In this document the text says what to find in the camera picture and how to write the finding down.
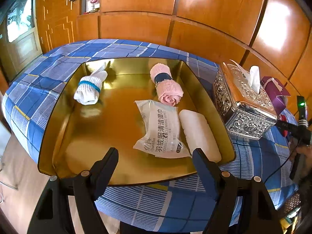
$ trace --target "wet wipes package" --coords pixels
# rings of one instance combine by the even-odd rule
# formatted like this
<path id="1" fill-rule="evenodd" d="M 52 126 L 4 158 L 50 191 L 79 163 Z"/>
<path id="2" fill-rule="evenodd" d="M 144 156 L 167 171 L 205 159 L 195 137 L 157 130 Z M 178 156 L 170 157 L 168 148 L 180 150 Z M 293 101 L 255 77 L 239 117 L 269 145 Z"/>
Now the wet wipes package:
<path id="1" fill-rule="evenodd" d="M 153 100 L 135 101 L 145 124 L 146 134 L 133 146 L 160 158 L 189 157 L 188 148 L 179 140 L 177 108 Z"/>

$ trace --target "window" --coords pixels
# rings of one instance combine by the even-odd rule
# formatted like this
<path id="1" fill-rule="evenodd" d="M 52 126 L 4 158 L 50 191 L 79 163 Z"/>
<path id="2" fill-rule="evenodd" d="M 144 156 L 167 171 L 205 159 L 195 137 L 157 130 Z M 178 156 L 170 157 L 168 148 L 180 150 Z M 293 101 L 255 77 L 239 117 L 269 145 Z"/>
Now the window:
<path id="1" fill-rule="evenodd" d="M 16 0 L 7 14 L 9 42 L 13 42 L 33 27 L 32 0 Z"/>

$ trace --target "silver screw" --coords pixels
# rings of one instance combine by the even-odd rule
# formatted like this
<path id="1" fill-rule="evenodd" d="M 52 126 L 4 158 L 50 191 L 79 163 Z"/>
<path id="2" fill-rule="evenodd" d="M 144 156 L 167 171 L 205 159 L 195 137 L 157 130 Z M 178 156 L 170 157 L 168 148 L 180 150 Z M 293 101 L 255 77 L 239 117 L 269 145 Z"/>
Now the silver screw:
<path id="1" fill-rule="evenodd" d="M 54 175 L 50 177 L 50 181 L 56 181 L 56 180 L 57 180 L 57 176 Z"/>
<path id="2" fill-rule="evenodd" d="M 255 180 L 256 182 L 260 182 L 260 181 L 261 181 L 261 178 L 260 178 L 259 176 L 254 176 L 254 180 Z"/>
<path id="3" fill-rule="evenodd" d="M 224 171 L 221 174 L 222 174 L 223 177 L 226 177 L 226 178 L 228 178 L 230 176 L 230 173 L 227 172 L 227 171 Z"/>
<path id="4" fill-rule="evenodd" d="M 90 174 L 89 171 L 82 171 L 82 172 L 81 172 L 81 176 L 82 176 L 82 177 L 87 177 L 87 176 L 89 176 L 89 174 Z"/>

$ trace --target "purple paper bag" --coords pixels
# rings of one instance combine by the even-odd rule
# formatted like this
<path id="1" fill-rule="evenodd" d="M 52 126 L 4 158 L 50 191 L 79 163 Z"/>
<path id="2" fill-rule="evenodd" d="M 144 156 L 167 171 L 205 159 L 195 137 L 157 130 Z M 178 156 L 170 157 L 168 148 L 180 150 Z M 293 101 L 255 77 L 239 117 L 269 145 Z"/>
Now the purple paper bag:
<path id="1" fill-rule="evenodd" d="M 264 76 L 260 83 L 268 94 L 276 114 L 280 115 L 286 108 L 282 96 L 289 97 L 289 92 L 277 78 L 271 76 Z"/>

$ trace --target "dark blue elastic band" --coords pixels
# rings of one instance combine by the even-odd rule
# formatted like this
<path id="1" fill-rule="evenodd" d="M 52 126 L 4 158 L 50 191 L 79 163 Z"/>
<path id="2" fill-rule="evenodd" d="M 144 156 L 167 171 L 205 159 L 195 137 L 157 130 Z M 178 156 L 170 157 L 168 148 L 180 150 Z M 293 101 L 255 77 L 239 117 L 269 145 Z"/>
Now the dark blue elastic band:
<path id="1" fill-rule="evenodd" d="M 81 85 L 81 84 L 83 84 L 83 83 L 90 85 L 91 87 L 93 87 L 94 89 L 96 89 L 98 92 L 101 91 L 99 87 L 97 87 L 94 83 L 91 83 L 91 82 L 89 82 L 89 81 L 80 81 L 79 84 L 78 84 L 78 86 Z"/>
<path id="2" fill-rule="evenodd" d="M 159 73 L 154 78 L 155 84 L 162 82 L 163 80 L 172 80 L 171 76 L 167 73 Z"/>

